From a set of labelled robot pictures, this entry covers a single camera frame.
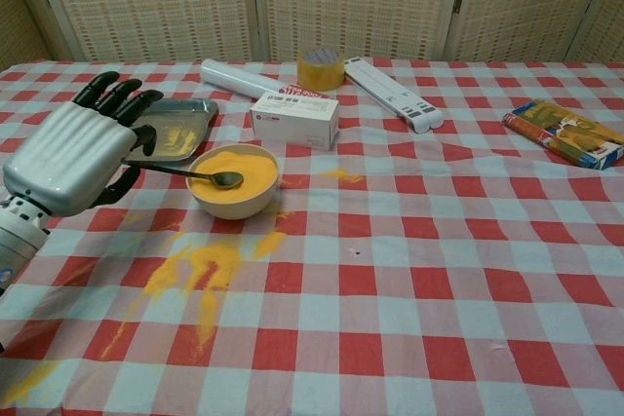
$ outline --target book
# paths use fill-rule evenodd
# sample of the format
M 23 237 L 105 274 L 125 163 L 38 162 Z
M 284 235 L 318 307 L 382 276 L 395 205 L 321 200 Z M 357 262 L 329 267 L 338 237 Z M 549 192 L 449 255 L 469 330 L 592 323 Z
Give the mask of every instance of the book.
M 543 99 L 514 109 L 503 124 L 581 168 L 604 170 L 624 155 L 624 135 Z

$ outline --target white bowl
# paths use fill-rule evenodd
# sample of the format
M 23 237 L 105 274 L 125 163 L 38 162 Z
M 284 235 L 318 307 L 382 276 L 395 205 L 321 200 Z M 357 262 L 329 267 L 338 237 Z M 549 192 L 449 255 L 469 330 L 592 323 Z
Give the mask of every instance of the white bowl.
M 219 146 L 218 148 L 213 148 L 212 150 L 207 151 L 206 153 L 201 155 L 199 158 L 197 158 L 193 162 L 189 170 L 195 171 L 200 163 L 208 160 L 209 158 L 212 158 L 213 156 L 217 155 L 221 151 L 231 151 L 232 153 L 238 153 L 241 155 L 258 155 L 258 156 L 264 156 L 266 158 L 269 158 L 270 160 L 273 161 L 273 163 L 275 163 L 275 167 L 277 168 L 273 182 L 259 194 L 254 195 L 253 197 L 249 197 L 248 199 L 240 200 L 236 202 L 214 202 L 214 201 L 210 201 L 210 200 L 206 200 L 202 198 L 201 196 L 193 192 L 193 190 L 191 189 L 189 177 L 186 177 L 186 187 L 188 188 L 190 193 L 193 194 L 193 197 L 195 197 L 195 200 L 197 200 L 197 203 L 205 211 L 207 211 L 213 216 L 216 216 L 217 218 L 223 218 L 223 219 L 249 218 L 250 216 L 258 213 L 263 208 L 265 208 L 271 202 L 271 199 L 273 199 L 273 196 L 275 195 L 275 192 L 277 191 L 278 181 L 280 179 L 280 170 L 277 164 L 277 159 L 275 158 L 273 153 L 271 153 L 268 150 L 265 150 L 261 146 L 249 145 L 248 143 L 235 143 L 231 145 Z

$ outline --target metal tray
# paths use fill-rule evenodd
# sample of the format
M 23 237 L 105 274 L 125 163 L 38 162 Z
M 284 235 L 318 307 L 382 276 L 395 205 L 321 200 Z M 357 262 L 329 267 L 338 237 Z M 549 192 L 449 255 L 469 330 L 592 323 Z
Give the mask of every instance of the metal tray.
M 131 161 L 175 162 L 190 157 L 204 141 L 211 118 L 218 112 L 209 99 L 161 99 L 143 113 L 134 127 L 149 124 L 156 129 L 156 148 L 151 156 L 137 148 Z

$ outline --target robotic hand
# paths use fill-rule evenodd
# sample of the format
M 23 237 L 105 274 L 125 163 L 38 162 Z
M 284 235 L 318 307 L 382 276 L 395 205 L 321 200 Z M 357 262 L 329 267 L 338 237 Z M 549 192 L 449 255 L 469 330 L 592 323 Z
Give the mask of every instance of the robotic hand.
M 4 165 L 11 196 L 0 203 L 0 294 L 46 242 L 50 216 L 116 203 L 140 175 L 129 167 L 106 187 L 123 159 L 140 146 L 145 155 L 154 151 L 154 128 L 129 126 L 163 94 L 147 90 L 128 99 L 141 86 L 131 79 L 100 98 L 118 78 L 117 72 L 98 75 L 52 112 Z

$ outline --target spoon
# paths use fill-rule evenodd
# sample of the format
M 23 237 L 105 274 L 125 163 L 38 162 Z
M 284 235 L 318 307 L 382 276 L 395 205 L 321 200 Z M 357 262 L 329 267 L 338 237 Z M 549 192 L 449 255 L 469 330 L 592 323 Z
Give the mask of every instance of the spoon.
M 173 168 L 152 165 L 151 163 L 145 163 L 143 161 L 124 161 L 124 163 L 128 166 L 143 168 L 144 170 L 158 170 L 159 172 L 166 172 L 168 174 L 184 175 L 186 177 L 209 180 L 214 187 L 219 190 L 235 189 L 243 183 L 243 175 L 239 172 L 223 171 L 215 172 L 214 174 L 201 174 L 190 170 L 174 170 Z

